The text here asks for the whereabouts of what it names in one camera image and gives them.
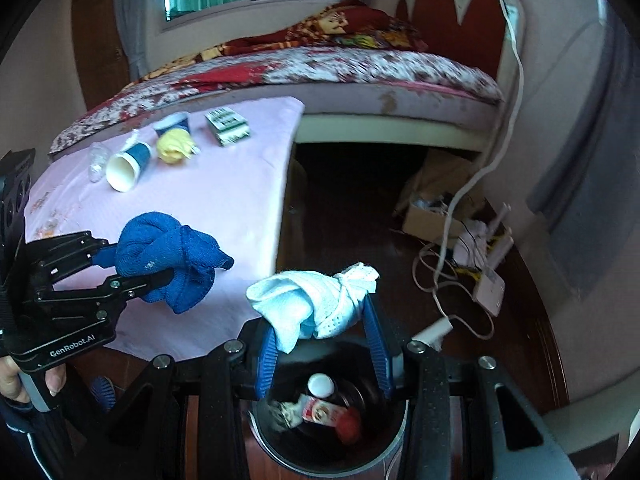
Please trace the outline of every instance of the pink tablecloth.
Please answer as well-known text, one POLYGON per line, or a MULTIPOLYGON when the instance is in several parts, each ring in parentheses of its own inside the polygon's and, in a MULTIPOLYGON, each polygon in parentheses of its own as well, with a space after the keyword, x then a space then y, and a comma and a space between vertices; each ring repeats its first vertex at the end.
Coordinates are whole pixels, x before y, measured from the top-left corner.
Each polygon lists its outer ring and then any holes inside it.
MULTIPOLYGON (((27 240, 47 231, 90 230, 116 242, 129 219, 161 211, 182 224, 211 234, 236 264, 216 272, 205 299, 177 316, 161 303, 129 301, 111 348, 149 360, 169 353, 176 360, 208 353, 235 338, 255 312, 244 294, 252 283, 274 272, 290 148, 304 105, 292 97, 231 105, 247 118, 251 137, 221 148, 206 127, 204 113, 191 114, 191 134, 202 150, 181 166, 152 160, 137 186, 119 193, 105 179, 88 179, 88 148, 54 162, 34 184, 26 207, 27 240)), ((125 134, 105 144, 118 150, 125 134)), ((150 126, 140 139, 155 143, 150 126)), ((56 288, 95 286, 114 269, 91 267, 56 288)))

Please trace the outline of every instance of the wooden floor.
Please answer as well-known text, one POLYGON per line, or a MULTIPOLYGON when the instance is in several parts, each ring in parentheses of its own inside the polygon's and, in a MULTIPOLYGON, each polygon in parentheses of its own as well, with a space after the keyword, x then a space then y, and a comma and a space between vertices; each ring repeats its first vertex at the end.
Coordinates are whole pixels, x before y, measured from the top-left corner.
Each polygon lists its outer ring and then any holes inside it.
MULTIPOLYGON (((425 148, 415 146, 299 145, 296 159, 306 171, 306 189, 300 186, 288 205, 288 229, 298 240, 290 244, 289 254, 280 259, 284 262, 282 266, 334 274, 355 262, 364 262, 380 273, 378 295, 382 309, 388 316, 394 316, 409 334, 436 321, 440 314, 431 296, 415 286, 411 274, 412 261, 422 244, 399 232, 398 221, 391 217, 402 184, 420 167, 425 153, 425 148)), ((526 266, 515 250, 508 254, 498 273, 506 282, 506 294, 500 316, 495 320, 494 337, 489 341, 476 339, 454 321, 453 332, 444 340, 443 352, 470 360, 482 355, 495 357, 541 413, 566 405, 568 394, 550 323, 526 266)), ((424 283, 431 279, 428 272, 420 272, 418 278, 424 283)), ((477 332, 489 329, 481 309, 462 291, 450 287, 439 297, 447 313, 463 317, 477 332)), ((86 354, 75 364, 87 379, 103 374, 122 387, 145 365, 108 349, 86 354)), ((196 418, 194 402, 190 406, 190 437, 186 446, 187 479, 196 478, 193 424, 196 418)), ((252 480, 301 479, 272 462, 252 436, 245 440, 252 480)), ((358 478, 384 478, 389 462, 390 459, 358 478)))

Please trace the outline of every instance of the finger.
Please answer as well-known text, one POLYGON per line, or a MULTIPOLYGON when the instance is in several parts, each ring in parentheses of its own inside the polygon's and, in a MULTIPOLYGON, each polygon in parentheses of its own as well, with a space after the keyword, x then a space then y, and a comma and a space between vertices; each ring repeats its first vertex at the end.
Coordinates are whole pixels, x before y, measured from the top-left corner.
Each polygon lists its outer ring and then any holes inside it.
POLYGON ((22 386, 18 371, 20 371, 20 368, 18 368, 11 356, 0 359, 0 394, 7 397, 7 399, 29 402, 29 394, 22 386))
POLYGON ((47 388, 49 389, 51 396, 55 397, 66 383, 65 365, 56 366, 51 370, 47 370, 44 376, 44 381, 47 384, 47 388))

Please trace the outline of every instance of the blue paper cup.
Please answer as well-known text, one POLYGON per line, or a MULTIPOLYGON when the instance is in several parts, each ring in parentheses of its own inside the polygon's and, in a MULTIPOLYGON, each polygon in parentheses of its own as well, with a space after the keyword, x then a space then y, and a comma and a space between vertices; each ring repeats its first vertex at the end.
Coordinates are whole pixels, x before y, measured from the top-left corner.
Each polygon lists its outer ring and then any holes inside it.
POLYGON ((158 137, 174 128, 186 130, 187 133, 190 134, 189 114, 188 112, 176 112, 175 114, 167 115, 164 119, 154 123, 153 128, 156 134, 158 134, 158 137))
POLYGON ((151 160, 151 147, 146 142, 113 155, 106 170, 107 182, 116 191, 125 192, 136 185, 151 160))

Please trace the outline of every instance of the white towel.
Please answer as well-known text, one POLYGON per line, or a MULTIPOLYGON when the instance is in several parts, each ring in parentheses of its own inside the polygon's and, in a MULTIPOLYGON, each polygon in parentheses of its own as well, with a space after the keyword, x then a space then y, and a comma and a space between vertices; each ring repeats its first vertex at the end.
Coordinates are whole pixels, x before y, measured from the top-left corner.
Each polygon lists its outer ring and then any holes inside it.
POLYGON ((362 300, 376 291, 378 272, 355 264, 335 276, 313 270, 286 270, 246 291, 251 306, 276 333, 278 350, 291 352, 299 338, 333 337, 360 319, 362 300))

